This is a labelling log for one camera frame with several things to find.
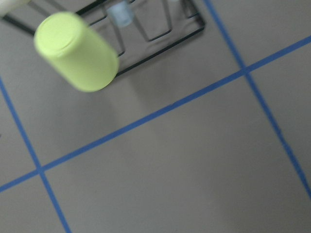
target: light blue object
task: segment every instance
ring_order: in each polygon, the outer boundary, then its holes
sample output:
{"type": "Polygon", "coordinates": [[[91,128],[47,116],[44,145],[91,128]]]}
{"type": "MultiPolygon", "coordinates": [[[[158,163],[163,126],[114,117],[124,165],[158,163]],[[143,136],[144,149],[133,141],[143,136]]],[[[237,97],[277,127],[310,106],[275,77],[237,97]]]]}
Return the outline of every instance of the light blue object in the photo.
{"type": "Polygon", "coordinates": [[[133,22],[134,13],[125,0],[109,7],[107,13],[112,22],[119,28],[126,27],[133,22]]]}

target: blue line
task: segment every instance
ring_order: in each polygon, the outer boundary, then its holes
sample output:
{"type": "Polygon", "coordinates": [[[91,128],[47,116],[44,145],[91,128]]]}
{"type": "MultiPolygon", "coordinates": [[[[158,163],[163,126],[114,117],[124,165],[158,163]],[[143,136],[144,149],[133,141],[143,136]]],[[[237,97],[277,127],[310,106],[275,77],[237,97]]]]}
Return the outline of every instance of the blue line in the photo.
{"type": "MultiPolygon", "coordinates": [[[[289,144],[285,140],[285,138],[284,138],[284,136],[283,136],[283,134],[282,134],[282,132],[280,130],[280,127],[279,127],[277,121],[275,120],[271,110],[268,107],[268,104],[266,103],[266,101],[264,100],[264,98],[263,98],[262,94],[260,93],[258,87],[256,86],[256,83],[254,82],[251,74],[249,74],[248,70],[245,68],[245,64],[244,64],[244,62],[242,60],[242,57],[238,53],[238,50],[236,49],[233,41],[231,40],[231,38],[229,36],[229,33],[226,31],[225,26],[222,23],[220,17],[218,16],[214,6],[210,2],[210,0],[204,0],[204,2],[206,4],[208,10],[210,11],[212,17],[214,18],[214,20],[215,20],[219,30],[221,31],[225,41],[227,42],[227,45],[229,46],[229,48],[230,48],[233,56],[235,57],[237,63],[239,64],[240,68],[243,71],[245,71],[245,76],[246,76],[246,79],[248,81],[248,84],[250,85],[251,89],[253,90],[257,100],[261,104],[262,109],[264,110],[266,116],[268,117],[268,119],[269,119],[269,121],[270,121],[270,123],[271,123],[271,125],[272,125],[272,127],[273,127],[273,129],[275,131],[275,133],[277,134],[277,136],[278,136],[278,138],[279,138],[283,148],[285,149],[285,151],[286,151],[286,153],[287,153],[287,155],[288,155],[292,165],[294,166],[294,168],[295,168],[295,170],[296,170],[296,172],[297,172],[301,182],[303,183],[303,186],[305,187],[305,189],[306,189],[306,191],[307,191],[307,193],[309,195],[309,198],[311,199],[311,189],[310,189],[310,186],[309,186],[308,181],[306,179],[306,176],[305,176],[305,174],[304,174],[304,172],[303,172],[303,170],[302,170],[302,168],[301,168],[301,166],[299,164],[298,159],[296,158],[296,156],[294,155],[291,147],[289,146],[289,144]]],[[[289,52],[291,52],[291,51],[293,51],[293,50],[295,50],[297,48],[300,48],[300,47],[306,45],[309,42],[310,42],[310,38],[307,37],[304,40],[301,40],[301,41],[293,44],[292,46],[289,46],[289,47],[279,51],[278,53],[275,53],[273,56],[270,56],[270,57],[268,57],[265,60],[264,59],[261,60],[260,63],[257,63],[257,64],[255,63],[253,65],[253,69],[255,69],[258,66],[263,66],[263,65],[266,64],[266,62],[271,62],[271,61],[277,59],[280,56],[283,56],[283,55],[285,55],[285,54],[287,54],[287,53],[289,53],[289,52]]]]}
{"type": "Polygon", "coordinates": [[[42,182],[43,182],[43,184],[44,184],[44,186],[45,186],[45,188],[46,188],[46,190],[47,190],[47,192],[49,194],[49,197],[50,197],[50,199],[51,199],[51,201],[53,203],[53,206],[54,206],[54,208],[55,208],[55,210],[56,210],[56,212],[58,214],[58,217],[59,217],[59,219],[60,219],[60,221],[61,221],[61,223],[62,223],[62,225],[63,225],[63,227],[64,227],[64,229],[66,231],[66,233],[71,233],[69,225],[68,225],[68,223],[67,223],[67,221],[66,221],[66,219],[64,217],[64,214],[63,214],[62,210],[60,209],[60,206],[59,206],[59,204],[58,204],[58,202],[57,202],[57,200],[55,198],[55,195],[54,195],[54,193],[52,191],[52,188],[51,188],[51,186],[50,186],[50,184],[49,184],[49,182],[48,182],[48,180],[47,180],[47,178],[46,178],[46,176],[44,174],[44,171],[43,171],[42,166],[41,166],[41,164],[39,162],[39,159],[38,159],[38,157],[37,157],[37,155],[35,153],[35,150],[34,150],[33,146],[31,145],[31,142],[30,142],[30,140],[29,140],[29,138],[28,138],[28,136],[27,136],[27,134],[26,134],[26,132],[24,130],[24,127],[22,126],[22,123],[21,123],[21,121],[20,121],[20,119],[19,119],[19,117],[18,117],[18,115],[16,113],[16,110],[15,110],[15,108],[13,106],[13,103],[12,103],[12,101],[11,101],[11,99],[10,99],[6,89],[5,89],[5,86],[4,86],[4,83],[3,83],[2,79],[1,79],[1,77],[0,77],[0,90],[2,91],[4,100],[5,100],[5,102],[6,102],[7,106],[8,106],[8,108],[9,108],[11,114],[12,114],[12,117],[13,117],[16,125],[17,125],[17,128],[18,128],[18,130],[19,130],[19,132],[20,132],[20,134],[21,134],[21,136],[22,136],[22,138],[23,138],[23,140],[24,140],[24,142],[26,144],[26,147],[27,147],[27,149],[28,149],[28,151],[29,151],[29,153],[31,155],[31,158],[32,158],[34,164],[35,164],[36,171],[37,171],[37,173],[41,177],[41,180],[42,180],[42,182]]]}
{"type": "Polygon", "coordinates": [[[93,148],[95,148],[95,147],[97,147],[97,146],[99,146],[99,145],[101,145],[107,141],[110,141],[111,139],[116,138],[116,137],[118,137],[118,136],[140,126],[140,125],[142,125],[142,124],[145,124],[148,121],[151,121],[151,120],[153,120],[153,119],[155,119],[155,118],[157,118],[157,117],[159,117],[159,116],[161,116],[167,112],[174,110],[175,108],[178,108],[178,107],[180,107],[180,106],[182,106],[182,105],[184,105],[184,104],[186,104],[186,103],[188,103],[188,102],[190,102],[196,98],[199,98],[200,96],[202,96],[208,92],[211,92],[211,91],[213,91],[213,90],[215,90],[215,89],[217,89],[217,88],[219,88],[219,87],[221,87],[221,86],[223,86],[223,85],[225,85],[225,84],[227,84],[233,80],[236,80],[237,78],[243,76],[244,74],[245,73],[242,72],[241,70],[236,72],[236,73],[233,73],[233,74],[227,76],[226,78],[223,78],[223,79],[221,79],[221,80],[219,80],[219,81],[217,81],[217,82],[215,82],[215,83],[213,83],[213,84],[211,84],[211,85],[209,85],[209,86],[207,86],[207,87],[205,87],[205,88],[203,88],[203,89],[201,89],[201,90],[199,90],[199,91],[197,91],[191,95],[188,95],[188,96],[182,98],[181,100],[178,100],[177,102],[175,102],[171,105],[168,105],[168,106],[166,106],[166,107],[164,107],[164,108],[162,108],[162,109],[160,109],[154,113],[151,113],[151,114],[149,114],[149,115],[147,115],[147,116],[145,116],[145,117],[121,128],[117,131],[114,131],[114,132],[112,132],[112,133],[110,133],[110,134],[90,143],[90,144],[87,144],[87,145],[85,145],[85,146],[83,146],[83,147],[81,147],[81,148],[79,148],[79,149],[77,149],[77,150],[75,150],[75,151],[73,151],[73,152],[71,152],[71,153],[51,162],[51,163],[49,163],[49,164],[46,164],[42,168],[45,171],[45,170],[49,170],[49,169],[51,169],[57,165],[60,165],[60,164],[66,162],[66,161],[68,161],[68,160],[88,151],[88,150],[91,150],[91,149],[93,149],[93,148]]]}
{"type": "Polygon", "coordinates": [[[4,192],[5,190],[7,190],[9,188],[12,188],[12,187],[18,185],[18,184],[36,176],[36,175],[38,175],[38,171],[34,170],[34,171],[29,172],[29,173],[15,179],[15,180],[11,181],[11,182],[9,182],[9,183],[6,183],[6,184],[0,186],[0,193],[4,192]]]}

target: gray tile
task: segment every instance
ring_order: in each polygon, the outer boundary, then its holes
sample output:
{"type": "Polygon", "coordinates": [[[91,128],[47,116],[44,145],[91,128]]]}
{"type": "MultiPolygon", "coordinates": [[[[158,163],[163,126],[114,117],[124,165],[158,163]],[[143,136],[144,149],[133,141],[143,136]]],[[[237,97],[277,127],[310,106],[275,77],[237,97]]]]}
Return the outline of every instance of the gray tile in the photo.
{"type": "Polygon", "coordinates": [[[197,2],[208,22],[202,36],[93,94],[74,90],[37,56],[30,37],[0,24],[2,78],[43,164],[238,70],[203,2],[197,2]]]}
{"type": "Polygon", "coordinates": [[[0,186],[35,166],[0,92],[0,186]]]}
{"type": "Polygon", "coordinates": [[[307,45],[253,72],[285,139],[311,182],[311,46],[307,45]]]}
{"type": "Polygon", "coordinates": [[[75,233],[311,228],[311,203],[244,79],[50,171],[75,233]]]}
{"type": "Polygon", "coordinates": [[[62,233],[56,212],[39,177],[0,193],[2,233],[62,233]]]}
{"type": "Polygon", "coordinates": [[[310,35],[308,0],[212,2],[247,65],[310,35]]]}

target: white object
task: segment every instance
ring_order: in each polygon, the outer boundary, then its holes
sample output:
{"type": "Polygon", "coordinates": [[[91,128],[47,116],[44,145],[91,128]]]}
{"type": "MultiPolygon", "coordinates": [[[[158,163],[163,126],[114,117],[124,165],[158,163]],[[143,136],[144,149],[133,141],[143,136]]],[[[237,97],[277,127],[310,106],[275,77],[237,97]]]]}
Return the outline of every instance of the white object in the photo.
{"type": "Polygon", "coordinates": [[[134,13],[127,1],[123,0],[107,9],[108,16],[112,22],[119,28],[126,27],[131,24],[134,13]]]}
{"type": "Polygon", "coordinates": [[[29,3],[31,0],[0,0],[0,17],[5,16],[10,11],[29,3]]]}

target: yellow-green cup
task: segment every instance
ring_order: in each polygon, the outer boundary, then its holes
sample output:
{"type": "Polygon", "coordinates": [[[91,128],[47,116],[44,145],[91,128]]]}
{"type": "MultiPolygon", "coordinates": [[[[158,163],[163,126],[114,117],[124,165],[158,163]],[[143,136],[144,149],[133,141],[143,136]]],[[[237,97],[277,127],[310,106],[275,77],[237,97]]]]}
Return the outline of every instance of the yellow-green cup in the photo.
{"type": "Polygon", "coordinates": [[[35,32],[35,48],[71,85],[83,92],[104,88],[119,69],[114,49],[71,12],[46,18],[35,32]]]}

